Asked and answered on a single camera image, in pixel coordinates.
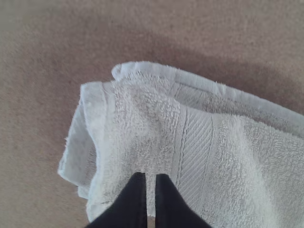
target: beige carpet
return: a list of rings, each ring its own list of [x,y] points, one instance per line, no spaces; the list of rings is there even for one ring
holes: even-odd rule
[[[79,86],[149,60],[304,114],[303,0],[0,0],[0,227],[76,228],[57,175]]]

